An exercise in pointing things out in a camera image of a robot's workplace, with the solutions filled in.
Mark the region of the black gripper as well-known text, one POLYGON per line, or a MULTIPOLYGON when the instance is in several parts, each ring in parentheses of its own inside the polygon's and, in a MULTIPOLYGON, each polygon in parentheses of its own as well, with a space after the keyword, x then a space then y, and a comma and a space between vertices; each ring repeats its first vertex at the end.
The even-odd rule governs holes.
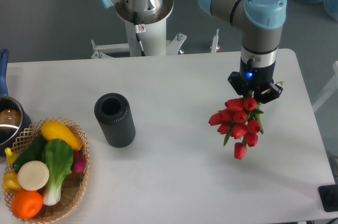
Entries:
POLYGON ((230 73, 228 81, 238 95, 252 96, 257 102, 266 104, 279 98, 283 91, 273 80, 275 63, 275 57, 265 61, 257 54, 241 58, 239 71, 230 73))

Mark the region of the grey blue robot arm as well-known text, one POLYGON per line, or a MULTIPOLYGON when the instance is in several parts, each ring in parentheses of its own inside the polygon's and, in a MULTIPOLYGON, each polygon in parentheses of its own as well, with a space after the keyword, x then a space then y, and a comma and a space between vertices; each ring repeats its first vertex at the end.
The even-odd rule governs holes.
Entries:
MULTIPOLYGON (((96 0, 116 9, 125 22, 130 55, 164 56, 166 20, 173 0, 96 0)), ((200 8, 242 32, 240 69, 228 80, 236 93, 260 103, 277 99, 282 87, 273 81, 276 56, 286 19, 287 0, 198 0, 200 8)))

